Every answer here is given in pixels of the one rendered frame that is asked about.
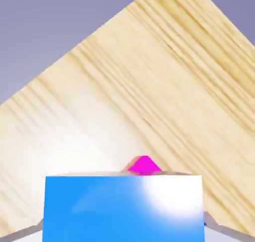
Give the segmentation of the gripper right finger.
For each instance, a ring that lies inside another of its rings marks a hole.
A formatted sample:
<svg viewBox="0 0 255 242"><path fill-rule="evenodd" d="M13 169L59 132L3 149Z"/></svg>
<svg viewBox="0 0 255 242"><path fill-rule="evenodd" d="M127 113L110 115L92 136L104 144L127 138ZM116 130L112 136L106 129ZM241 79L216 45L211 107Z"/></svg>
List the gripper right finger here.
<svg viewBox="0 0 255 242"><path fill-rule="evenodd" d="M205 242L255 242L255 237L219 225L214 218L204 212Z"/></svg>

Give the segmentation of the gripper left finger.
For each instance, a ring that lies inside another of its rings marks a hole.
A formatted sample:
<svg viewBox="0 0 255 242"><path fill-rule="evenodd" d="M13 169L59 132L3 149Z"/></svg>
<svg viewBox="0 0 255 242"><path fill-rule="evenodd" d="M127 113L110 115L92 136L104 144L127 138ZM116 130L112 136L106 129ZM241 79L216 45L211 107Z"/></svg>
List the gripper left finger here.
<svg viewBox="0 0 255 242"><path fill-rule="evenodd" d="M0 238L0 242L13 242L15 240L24 238L26 236L29 236L31 234L34 234L36 232L41 232L43 227L43 220L41 220L37 225L30 226L28 228L25 228L23 230L19 230L17 232L11 233L9 235L6 235L4 237Z"/></svg>

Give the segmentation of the small blue cube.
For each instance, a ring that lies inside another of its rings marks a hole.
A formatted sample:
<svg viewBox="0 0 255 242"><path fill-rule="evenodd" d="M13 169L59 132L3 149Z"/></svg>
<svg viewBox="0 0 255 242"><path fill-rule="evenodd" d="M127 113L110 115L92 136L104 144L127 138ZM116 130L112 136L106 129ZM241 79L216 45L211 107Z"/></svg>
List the small blue cube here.
<svg viewBox="0 0 255 242"><path fill-rule="evenodd" d="M205 242L202 177L48 176L42 242Z"/></svg>

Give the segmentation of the small magenta cube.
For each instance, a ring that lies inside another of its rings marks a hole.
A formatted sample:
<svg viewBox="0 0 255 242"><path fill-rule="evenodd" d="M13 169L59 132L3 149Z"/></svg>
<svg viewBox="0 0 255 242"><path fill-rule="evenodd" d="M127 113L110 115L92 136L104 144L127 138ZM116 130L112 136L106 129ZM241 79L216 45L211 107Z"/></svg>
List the small magenta cube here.
<svg viewBox="0 0 255 242"><path fill-rule="evenodd" d="M120 175L134 176L159 174L163 174L163 171L148 155L134 157L120 172Z"/></svg>

